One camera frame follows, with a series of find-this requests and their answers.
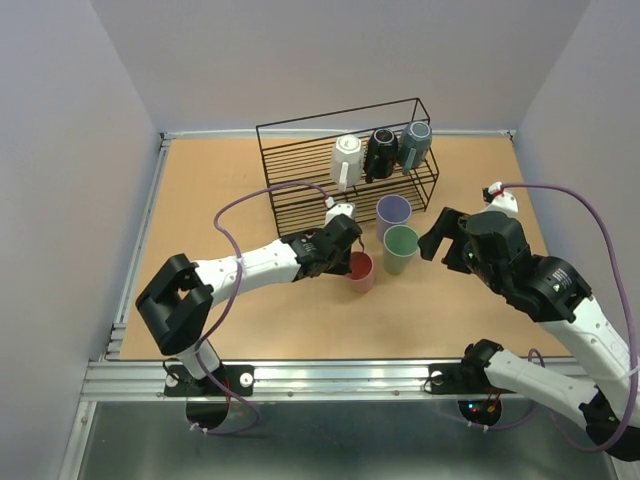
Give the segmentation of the green cup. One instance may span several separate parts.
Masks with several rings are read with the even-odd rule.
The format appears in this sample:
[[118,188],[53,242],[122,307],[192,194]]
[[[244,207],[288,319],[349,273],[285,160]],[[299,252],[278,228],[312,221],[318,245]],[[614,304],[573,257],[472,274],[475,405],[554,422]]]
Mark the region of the green cup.
[[392,275],[403,273],[418,251],[418,233],[408,225],[394,225],[383,237],[383,267]]

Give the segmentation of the red cup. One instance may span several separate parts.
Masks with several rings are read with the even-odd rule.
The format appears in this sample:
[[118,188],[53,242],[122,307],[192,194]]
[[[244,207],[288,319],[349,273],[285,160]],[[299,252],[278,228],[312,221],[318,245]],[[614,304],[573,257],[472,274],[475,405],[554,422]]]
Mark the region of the red cup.
[[350,269],[345,278],[349,288],[357,293],[367,293],[374,286],[374,261],[364,252],[352,252]]

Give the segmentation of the white mug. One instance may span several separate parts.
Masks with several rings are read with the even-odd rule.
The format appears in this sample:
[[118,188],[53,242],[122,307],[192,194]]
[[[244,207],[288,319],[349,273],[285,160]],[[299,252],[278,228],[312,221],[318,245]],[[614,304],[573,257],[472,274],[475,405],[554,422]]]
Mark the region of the white mug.
[[330,176],[340,192],[355,186],[361,179],[364,147],[359,137],[346,134],[336,139],[330,161]]

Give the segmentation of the black mug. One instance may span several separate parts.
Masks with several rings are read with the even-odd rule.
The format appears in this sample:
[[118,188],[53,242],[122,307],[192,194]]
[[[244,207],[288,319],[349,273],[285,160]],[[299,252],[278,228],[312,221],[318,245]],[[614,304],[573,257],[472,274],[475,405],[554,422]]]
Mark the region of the black mug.
[[398,138],[389,129],[375,130],[367,143],[364,163],[365,182],[386,179],[393,174],[397,161]]

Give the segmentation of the blue-grey mug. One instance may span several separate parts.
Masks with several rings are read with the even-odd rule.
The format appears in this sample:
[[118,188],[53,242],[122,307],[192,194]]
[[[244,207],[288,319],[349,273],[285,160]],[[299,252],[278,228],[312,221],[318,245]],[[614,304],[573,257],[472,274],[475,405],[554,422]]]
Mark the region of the blue-grey mug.
[[402,174],[408,176],[410,171],[418,168],[432,144],[432,129],[425,121],[409,123],[401,133],[398,151],[398,164]]

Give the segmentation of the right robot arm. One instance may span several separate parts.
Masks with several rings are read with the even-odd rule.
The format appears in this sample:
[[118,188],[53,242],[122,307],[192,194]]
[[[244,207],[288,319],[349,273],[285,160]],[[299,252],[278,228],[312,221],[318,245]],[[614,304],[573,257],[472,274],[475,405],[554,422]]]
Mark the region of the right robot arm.
[[573,421],[610,456],[638,461],[639,401],[629,397],[639,385],[638,358],[579,272],[560,258],[532,253],[520,222],[499,211],[443,209],[418,240],[422,259],[432,260],[443,239],[451,242],[442,260],[448,269],[477,276],[559,340],[589,378],[571,379],[481,339],[466,348],[459,365],[442,371],[440,388],[518,393]]

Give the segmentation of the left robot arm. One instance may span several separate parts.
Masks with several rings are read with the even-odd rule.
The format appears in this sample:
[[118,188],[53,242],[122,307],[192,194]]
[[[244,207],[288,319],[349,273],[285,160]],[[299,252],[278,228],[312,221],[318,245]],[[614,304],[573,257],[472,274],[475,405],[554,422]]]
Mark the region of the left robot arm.
[[281,237],[261,248],[216,260],[171,256],[139,294],[135,306],[160,353],[180,361],[199,393],[215,392],[222,361],[203,332],[209,311],[272,284],[351,272],[352,245],[362,229],[346,214],[325,226]]

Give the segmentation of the purple cup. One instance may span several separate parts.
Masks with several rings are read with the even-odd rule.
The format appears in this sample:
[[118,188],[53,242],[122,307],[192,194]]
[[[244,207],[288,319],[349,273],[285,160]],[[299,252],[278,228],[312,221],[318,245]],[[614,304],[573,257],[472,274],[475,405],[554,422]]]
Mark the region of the purple cup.
[[376,205],[376,237],[382,242],[386,231],[395,225],[404,225],[412,214],[410,202],[397,194],[385,195]]

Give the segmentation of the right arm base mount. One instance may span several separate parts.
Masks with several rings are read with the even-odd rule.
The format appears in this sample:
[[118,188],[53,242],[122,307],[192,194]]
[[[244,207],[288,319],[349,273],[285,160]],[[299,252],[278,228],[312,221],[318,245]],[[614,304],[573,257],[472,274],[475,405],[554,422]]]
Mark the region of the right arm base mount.
[[433,395],[482,395],[496,391],[486,374],[487,366],[458,362],[432,363],[420,378],[422,389]]

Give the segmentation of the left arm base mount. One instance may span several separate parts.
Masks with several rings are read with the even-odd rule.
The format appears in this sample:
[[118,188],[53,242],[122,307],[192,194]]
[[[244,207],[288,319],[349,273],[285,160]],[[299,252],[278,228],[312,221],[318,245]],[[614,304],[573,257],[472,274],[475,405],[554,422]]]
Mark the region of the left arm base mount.
[[[207,376],[195,379],[182,364],[163,365],[166,397],[222,397],[225,392]],[[254,389],[255,369],[248,364],[223,364],[213,373],[227,389],[240,396],[251,396]]]

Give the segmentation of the aluminium front rail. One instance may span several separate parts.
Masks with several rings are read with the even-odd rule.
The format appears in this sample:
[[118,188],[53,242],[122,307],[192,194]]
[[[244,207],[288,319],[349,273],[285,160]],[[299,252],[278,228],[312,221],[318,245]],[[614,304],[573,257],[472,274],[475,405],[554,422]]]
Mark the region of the aluminium front rail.
[[[440,359],[259,361],[254,367],[255,403],[483,399],[478,391],[432,393],[426,383]],[[160,361],[99,361],[86,369],[80,399],[86,402],[170,401],[170,381]]]

